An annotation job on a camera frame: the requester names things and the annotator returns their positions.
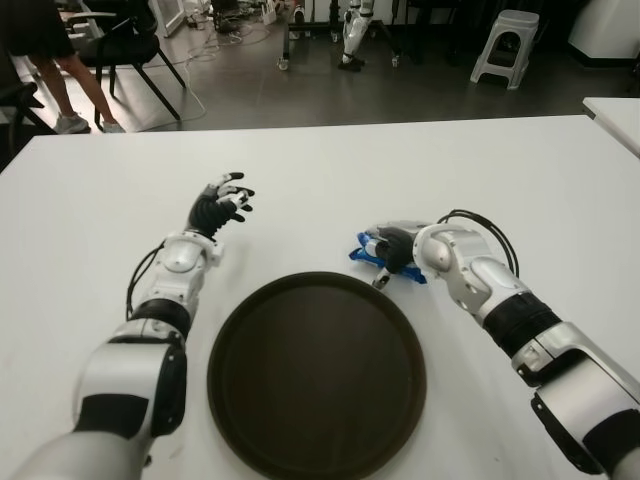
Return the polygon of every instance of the wheel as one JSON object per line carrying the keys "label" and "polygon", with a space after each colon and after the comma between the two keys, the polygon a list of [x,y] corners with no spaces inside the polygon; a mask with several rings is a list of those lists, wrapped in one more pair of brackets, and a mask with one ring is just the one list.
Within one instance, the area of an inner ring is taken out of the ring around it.
{"label": "wheel", "polygon": [[280,71],[285,72],[289,70],[289,59],[280,57],[276,65],[278,65],[278,69],[280,69]]}

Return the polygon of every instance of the white plastic stool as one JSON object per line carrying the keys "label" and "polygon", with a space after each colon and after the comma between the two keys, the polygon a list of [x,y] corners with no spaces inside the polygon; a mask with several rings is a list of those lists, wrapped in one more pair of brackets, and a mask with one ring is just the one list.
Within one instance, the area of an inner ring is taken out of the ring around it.
{"label": "white plastic stool", "polygon": [[[509,79],[508,90],[516,90],[520,86],[524,72],[529,66],[529,53],[533,48],[533,38],[538,30],[540,17],[535,13],[521,12],[520,10],[503,10],[493,24],[489,40],[484,46],[482,54],[476,61],[476,66],[471,74],[471,81],[478,83],[483,73],[501,75]],[[508,32],[515,33],[520,38],[520,47],[516,60],[511,67],[503,67],[489,63],[489,57],[494,51],[496,42]]]}

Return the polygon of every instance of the power cord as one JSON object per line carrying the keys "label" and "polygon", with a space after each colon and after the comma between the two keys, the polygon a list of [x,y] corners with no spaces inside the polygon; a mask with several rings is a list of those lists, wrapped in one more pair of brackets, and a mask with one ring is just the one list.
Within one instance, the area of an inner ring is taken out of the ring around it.
{"label": "power cord", "polygon": [[451,210],[448,214],[446,214],[444,217],[438,220],[438,223],[449,223],[449,219],[455,218],[455,217],[466,218],[468,220],[471,220],[481,225],[485,229],[487,229],[494,237],[496,237],[496,239],[498,240],[498,243],[500,243],[500,246],[504,250],[504,253],[507,257],[509,270],[511,270],[511,272],[516,277],[520,277],[520,263],[518,262],[518,256],[516,255],[516,251],[514,250],[507,236],[504,234],[502,230],[498,228],[498,226],[495,223],[493,223],[488,218],[483,217],[482,215],[471,212],[469,210],[461,210],[461,209]]}
{"label": "power cord", "polygon": [[135,290],[136,285],[138,284],[140,279],[144,276],[144,274],[147,273],[147,270],[149,270],[151,265],[153,265],[153,262],[158,256],[158,253],[163,248],[164,248],[164,241],[160,245],[158,245],[156,248],[151,250],[149,253],[147,253],[145,257],[140,261],[136,269],[134,270],[133,275],[131,276],[131,280],[129,281],[129,286],[127,287],[127,301],[126,301],[127,311],[125,314],[126,321],[129,321],[131,319],[131,315],[133,314],[133,306],[132,306],[131,298],[133,297],[133,291]]}
{"label": "power cord", "polygon": [[[263,32],[264,35],[260,38],[258,38],[257,40],[251,41],[251,42],[245,42],[244,39],[245,37],[248,37],[249,35],[251,35],[253,32]],[[223,48],[223,47],[232,47],[232,46],[249,46],[249,45],[255,45],[257,43],[260,43],[262,41],[264,41],[270,34],[271,32],[269,30],[267,30],[266,28],[263,29],[254,29],[251,25],[240,25],[240,28],[238,28],[238,30],[231,32],[229,34],[226,35],[226,37],[228,37],[230,39],[229,42],[221,42],[220,41],[220,34],[218,34],[218,38],[213,39],[213,35],[214,33],[217,33],[213,28],[209,31],[209,34],[207,36],[207,39],[204,41],[204,43],[200,46],[200,47],[196,47],[196,48],[192,48],[187,52],[188,58],[184,61],[181,62],[177,62],[173,65],[177,65],[177,64],[182,64],[183,65],[183,69],[185,72],[185,76],[186,76],[186,85],[187,85],[187,91],[191,94],[191,96],[195,99],[195,101],[198,103],[198,105],[200,106],[200,113],[192,118],[188,118],[185,120],[173,120],[171,122],[167,122],[167,123],[163,123],[160,125],[154,125],[153,127],[149,127],[146,128],[144,130],[140,130],[141,132],[148,132],[151,130],[155,130],[157,128],[164,128],[164,127],[168,127],[171,125],[175,125],[177,123],[186,123],[186,122],[192,122],[194,120],[199,120],[201,118],[203,118],[204,116],[207,115],[207,108],[204,106],[204,104],[202,103],[202,100],[200,100],[200,97],[198,97],[198,95],[196,95],[196,93],[193,91],[193,88],[191,87],[191,72],[189,70],[189,65],[191,64],[191,62],[212,62],[213,60],[215,60],[217,58],[217,53]]]}

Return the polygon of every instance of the tabletop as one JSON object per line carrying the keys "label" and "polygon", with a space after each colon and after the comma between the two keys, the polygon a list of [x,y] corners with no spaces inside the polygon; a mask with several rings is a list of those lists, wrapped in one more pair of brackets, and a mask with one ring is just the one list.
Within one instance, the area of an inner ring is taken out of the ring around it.
{"label": "tabletop", "polygon": [[[218,236],[225,258],[188,340],[185,420],[156,443],[145,479],[262,478],[209,412],[216,334],[284,275],[370,282],[373,267],[347,255],[357,232],[391,219],[433,221],[452,208],[490,218],[536,295],[640,377],[636,160],[586,116],[36,138],[0,175],[0,478],[73,427],[74,383],[124,320],[133,268],[227,171],[246,173],[255,211]],[[548,438],[533,392],[444,283],[394,278],[385,293],[421,342],[427,400],[410,441],[371,478],[593,478]]]}
{"label": "tabletop", "polygon": [[596,123],[640,157],[640,98],[587,97],[583,103]]}

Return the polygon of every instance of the sneaker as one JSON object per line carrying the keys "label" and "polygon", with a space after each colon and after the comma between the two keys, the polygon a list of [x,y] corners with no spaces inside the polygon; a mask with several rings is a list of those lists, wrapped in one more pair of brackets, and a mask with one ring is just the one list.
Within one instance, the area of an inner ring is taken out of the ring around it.
{"label": "sneaker", "polygon": [[91,131],[89,122],[82,118],[77,113],[73,117],[65,117],[64,115],[58,115],[58,121],[53,130],[58,135],[69,135],[73,133],[85,133]]}
{"label": "sneaker", "polygon": [[103,122],[102,123],[102,131],[104,133],[126,133],[124,131],[124,128],[122,128],[120,126],[120,124],[118,124],[118,123],[109,123],[109,122]]}
{"label": "sneaker", "polygon": [[338,64],[338,68],[340,70],[347,70],[348,72],[359,72],[361,69],[360,65],[355,62],[355,59],[352,59],[349,63],[341,61]]}

